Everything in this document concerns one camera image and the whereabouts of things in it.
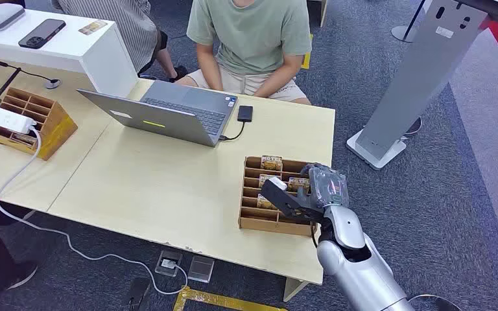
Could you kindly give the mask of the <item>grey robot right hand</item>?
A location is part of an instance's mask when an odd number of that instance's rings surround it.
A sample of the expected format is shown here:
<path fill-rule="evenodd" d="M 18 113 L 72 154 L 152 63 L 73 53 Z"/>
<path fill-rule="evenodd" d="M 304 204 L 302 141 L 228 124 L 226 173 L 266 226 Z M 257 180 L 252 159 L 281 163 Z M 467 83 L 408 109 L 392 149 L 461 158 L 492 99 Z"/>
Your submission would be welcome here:
<path fill-rule="evenodd" d="M 349 207 L 346 176 L 321 163 L 306 164 L 300 171 L 310 184 L 309 205 L 324 211 L 327 206 Z"/>

